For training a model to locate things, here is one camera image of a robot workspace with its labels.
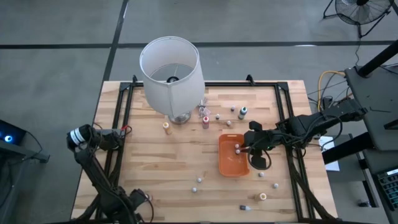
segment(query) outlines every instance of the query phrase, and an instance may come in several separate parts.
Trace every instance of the concrete floor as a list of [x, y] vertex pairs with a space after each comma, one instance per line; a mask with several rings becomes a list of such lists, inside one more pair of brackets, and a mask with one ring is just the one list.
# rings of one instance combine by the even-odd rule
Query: concrete floor
[[[131, 0], [119, 42], [145, 43], [165, 35], [192, 42], [357, 40], [355, 26], [339, 18], [321, 20], [327, 4], [327, 0]], [[0, 0], [0, 45], [110, 44], [121, 5], [122, 0]], [[396, 40], [397, 19], [392, 11], [363, 40]], [[385, 47], [376, 42], [361, 46], [359, 64]], [[355, 50], [353, 45], [199, 48], [206, 80], [242, 80], [247, 74], [256, 80], [304, 80], [308, 93], [317, 89], [322, 71], [352, 67]], [[118, 49], [110, 80], [130, 80], [133, 74], [141, 79], [140, 51]], [[14, 223], [68, 220], [81, 169], [65, 136], [92, 122], [108, 55], [109, 49], [0, 50], [0, 119], [31, 131], [51, 153], [48, 164], [31, 164]], [[398, 57], [388, 63], [396, 62]], [[342, 80], [336, 76], [331, 84]], [[346, 87], [335, 86], [326, 95], [336, 97]], [[345, 134], [363, 132], [363, 123], [344, 125]], [[369, 208], [356, 207], [364, 194], [351, 195], [361, 192], [362, 186], [331, 183], [331, 187], [339, 217], [364, 221]], [[382, 213], [365, 219], [381, 220]]]

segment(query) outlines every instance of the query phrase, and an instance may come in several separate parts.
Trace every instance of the lamp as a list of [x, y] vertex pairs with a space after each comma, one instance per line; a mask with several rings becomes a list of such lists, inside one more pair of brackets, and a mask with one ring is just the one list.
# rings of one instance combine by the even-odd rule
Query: lamp
[[[168, 115], [172, 123], [183, 124], [205, 95], [198, 49], [180, 37], [161, 37], [145, 46], [139, 57], [148, 104]], [[192, 71], [181, 79], [174, 75], [165, 81], [153, 74], [168, 65], [184, 65]]]

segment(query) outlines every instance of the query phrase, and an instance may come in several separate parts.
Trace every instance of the blue light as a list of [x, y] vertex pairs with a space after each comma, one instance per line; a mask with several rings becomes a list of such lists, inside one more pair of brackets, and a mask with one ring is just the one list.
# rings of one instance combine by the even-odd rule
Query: blue light
[[6, 136], [6, 137], [4, 138], [4, 140], [5, 140], [6, 142], [11, 142], [11, 141], [12, 141], [12, 136]]

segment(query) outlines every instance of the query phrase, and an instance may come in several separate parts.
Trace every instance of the orange bowl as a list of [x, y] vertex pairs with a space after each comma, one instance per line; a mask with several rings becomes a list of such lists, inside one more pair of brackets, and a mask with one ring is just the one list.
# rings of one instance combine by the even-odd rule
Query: orange bowl
[[242, 134], [222, 134], [218, 138], [218, 168], [224, 176], [239, 177], [249, 173], [248, 155], [235, 153], [235, 145], [243, 143]]

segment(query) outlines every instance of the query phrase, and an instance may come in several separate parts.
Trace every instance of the fan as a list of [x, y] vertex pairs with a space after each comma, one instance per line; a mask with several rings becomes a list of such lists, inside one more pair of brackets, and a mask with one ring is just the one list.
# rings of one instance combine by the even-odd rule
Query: fan
[[[326, 10], [333, 0], [329, 2], [323, 12], [323, 18], [338, 16], [342, 21], [357, 25], [358, 36], [362, 38], [368, 35], [373, 28], [390, 13], [389, 9], [394, 0], [335, 0], [336, 14], [326, 15]], [[378, 20], [365, 34], [362, 35], [361, 25]]]

